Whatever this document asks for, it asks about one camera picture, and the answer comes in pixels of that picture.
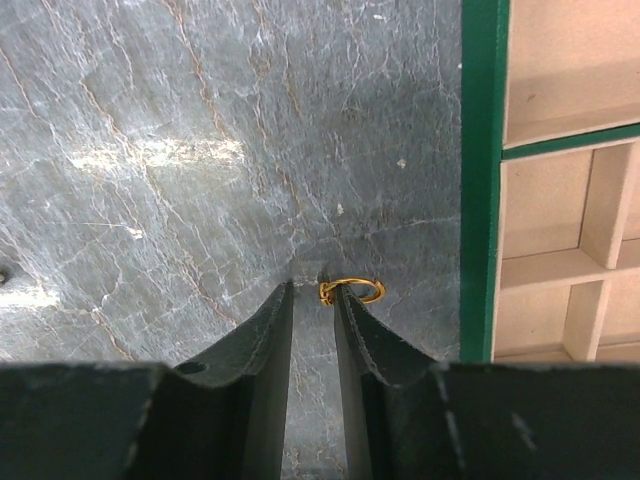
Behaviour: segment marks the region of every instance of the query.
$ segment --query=gold ring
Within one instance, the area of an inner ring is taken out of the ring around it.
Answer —
[[[376,300],[384,297],[384,294],[387,293],[387,289],[384,287],[380,280],[367,280],[366,278],[358,278],[358,277],[348,277],[341,278],[340,280],[335,280],[333,282],[322,282],[320,284],[320,289],[318,292],[318,296],[320,297],[320,302],[323,305],[333,305],[333,294],[331,290],[336,288],[338,285],[348,285],[350,283],[355,283],[359,285],[368,285],[370,287],[375,288],[375,293],[369,297],[363,297],[360,299],[362,303],[371,303]]]

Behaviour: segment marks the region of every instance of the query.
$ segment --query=green frame edge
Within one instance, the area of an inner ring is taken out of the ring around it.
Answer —
[[[597,132],[582,133],[580,135],[571,135],[569,137],[555,138],[553,140],[531,143],[521,147],[508,148],[502,152],[502,159],[514,160],[516,158],[543,155],[560,150],[589,147],[604,142],[627,140],[634,137],[640,137],[640,123],[609,128]]]
[[[508,0],[462,1],[460,360],[491,360]]]

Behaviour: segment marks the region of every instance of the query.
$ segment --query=gray marble countertop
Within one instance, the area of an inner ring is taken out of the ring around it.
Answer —
[[[458,355],[460,8],[2,2],[0,360],[175,365],[293,278],[283,478],[343,478],[318,274]]]

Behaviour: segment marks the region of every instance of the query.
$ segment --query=wooden organizer box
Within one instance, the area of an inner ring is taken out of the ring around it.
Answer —
[[[640,122],[640,1],[511,0],[505,147]]]
[[[640,139],[626,142],[502,164],[495,361],[640,361]]]

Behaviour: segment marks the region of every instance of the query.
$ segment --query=wooden shelf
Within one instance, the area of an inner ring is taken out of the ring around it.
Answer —
[[[501,178],[495,361],[640,361],[640,141]]]
[[[505,147],[640,122],[637,0],[511,0]]]

